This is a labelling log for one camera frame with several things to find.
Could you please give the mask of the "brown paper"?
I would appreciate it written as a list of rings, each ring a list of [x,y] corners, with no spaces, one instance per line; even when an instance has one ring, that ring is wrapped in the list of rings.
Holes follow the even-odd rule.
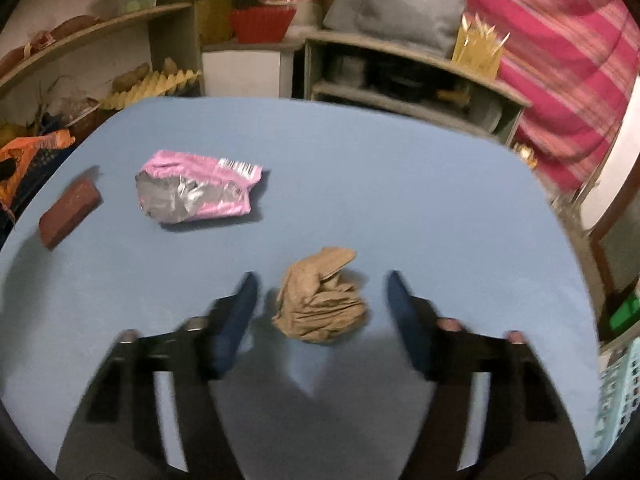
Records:
[[[272,324],[288,338],[329,344],[368,320],[358,286],[342,272],[356,258],[345,247],[325,247],[285,271]]]

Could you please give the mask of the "orange wrapper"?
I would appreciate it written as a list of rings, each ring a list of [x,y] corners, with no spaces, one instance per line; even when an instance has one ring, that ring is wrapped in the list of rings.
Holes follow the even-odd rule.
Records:
[[[16,138],[1,148],[1,207],[11,213],[11,205],[32,160],[41,150],[61,151],[74,145],[70,130],[61,129],[45,136]]]

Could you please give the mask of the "light blue laundry basket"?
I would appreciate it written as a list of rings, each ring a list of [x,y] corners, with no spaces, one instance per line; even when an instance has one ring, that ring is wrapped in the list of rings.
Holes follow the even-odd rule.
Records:
[[[611,353],[600,379],[600,404],[591,450],[596,463],[620,438],[639,406],[639,338]]]

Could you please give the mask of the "green bottle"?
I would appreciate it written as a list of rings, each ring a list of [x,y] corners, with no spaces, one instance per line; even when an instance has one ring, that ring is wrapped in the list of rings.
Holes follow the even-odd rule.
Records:
[[[629,330],[640,318],[639,296],[632,292],[611,315],[608,326],[614,336],[618,336]]]

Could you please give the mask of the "blue tablecloth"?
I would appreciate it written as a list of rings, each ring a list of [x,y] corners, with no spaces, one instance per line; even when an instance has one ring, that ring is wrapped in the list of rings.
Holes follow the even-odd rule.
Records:
[[[160,226],[134,177],[160,150],[257,164],[239,219]],[[76,181],[102,202],[53,250],[41,216]],[[369,306],[329,344],[271,323],[285,270],[328,246]],[[598,338],[582,269],[546,194],[501,145],[359,108],[291,100],[157,99],[116,114],[55,171],[1,251],[1,399],[48,465],[88,381],[123,330],[174,330],[257,273],[259,304],[213,390],[250,479],[395,479],[432,388],[388,310],[399,271],[470,330],[520,330],[547,367],[588,451],[599,400]]]

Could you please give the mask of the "brown brick block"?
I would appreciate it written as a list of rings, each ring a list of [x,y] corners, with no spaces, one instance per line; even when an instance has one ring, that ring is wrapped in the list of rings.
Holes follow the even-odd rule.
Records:
[[[81,179],[74,182],[39,220],[39,235],[43,246],[53,250],[101,202],[101,194],[93,180]]]

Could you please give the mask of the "pink foil wrapper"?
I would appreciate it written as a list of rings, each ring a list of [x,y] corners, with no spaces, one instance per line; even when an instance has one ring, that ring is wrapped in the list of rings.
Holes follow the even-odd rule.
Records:
[[[142,212],[159,224],[243,217],[262,166],[228,158],[158,151],[134,177]]]

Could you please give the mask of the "yellow egg tray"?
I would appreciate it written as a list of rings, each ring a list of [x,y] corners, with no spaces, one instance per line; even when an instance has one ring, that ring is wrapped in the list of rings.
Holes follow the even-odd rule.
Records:
[[[137,104],[149,98],[160,96],[180,96],[186,90],[194,87],[200,80],[201,72],[198,70],[178,70],[175,74],[165,75],[160,72],[149,74],[142,81],[135,84],[130,90],[111,93],[104,98],[100,107],[102,110],[116,110]]]

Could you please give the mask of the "white box cabinet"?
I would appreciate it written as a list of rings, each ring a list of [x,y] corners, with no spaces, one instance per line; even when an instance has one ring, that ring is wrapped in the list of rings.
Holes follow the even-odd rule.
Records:
[[[294,94],[296,55],[302,42],[278,44],[217,44],[202,53],[206,96],[224,98],[285,98]]]

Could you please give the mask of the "yellow utensil holder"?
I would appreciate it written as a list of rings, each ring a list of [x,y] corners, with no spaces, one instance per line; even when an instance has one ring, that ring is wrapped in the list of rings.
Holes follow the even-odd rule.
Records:
[[[500,35],[478,14],[463,13],[451,61],[477,75],[496,79],[510,34]]]

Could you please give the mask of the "pink striped curtain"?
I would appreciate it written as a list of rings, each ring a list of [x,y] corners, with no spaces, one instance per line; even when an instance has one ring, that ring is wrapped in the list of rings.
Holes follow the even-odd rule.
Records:
[[[468,0],[508,35],[499,78],[532,105],[516,137],[562,193],[597,169],[625,116],[639,70],[639,27],[623,0]]]

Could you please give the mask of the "grey wooden shelf table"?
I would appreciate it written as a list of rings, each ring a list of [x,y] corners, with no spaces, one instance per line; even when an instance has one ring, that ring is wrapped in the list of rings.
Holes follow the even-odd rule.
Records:
[[[305,41],[309,101],[378,110],[509,146],[530,102],[501,81],[427,50],[351,32]]]

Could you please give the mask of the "red plastic basin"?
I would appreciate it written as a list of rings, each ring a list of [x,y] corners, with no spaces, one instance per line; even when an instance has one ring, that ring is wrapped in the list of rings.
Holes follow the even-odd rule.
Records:
[[[278,44],[295,13],[292,6],[253,6],[234,10],[230,24],[239,44]]]

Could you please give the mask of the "grey cloth bag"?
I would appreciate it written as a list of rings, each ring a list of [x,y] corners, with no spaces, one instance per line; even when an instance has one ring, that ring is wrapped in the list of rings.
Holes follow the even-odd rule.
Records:
[[[466,0],[334,0],[323,26],[417,44],[449,58],[465,8]]]

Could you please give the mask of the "wooden wall shelf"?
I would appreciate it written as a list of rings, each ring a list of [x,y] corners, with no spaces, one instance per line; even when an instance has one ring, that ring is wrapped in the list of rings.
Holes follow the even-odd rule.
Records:
[[[1,24],[1,51],[23,47],[38,32],[88,15],[93,0],[18,0]],[[151,9],[110,18],[34,54],[1,79],[1,118],[24,124],[51,86],[101,99],[114,78],[171,58],[183,70],[202,67],[195,0],[156,0]]]

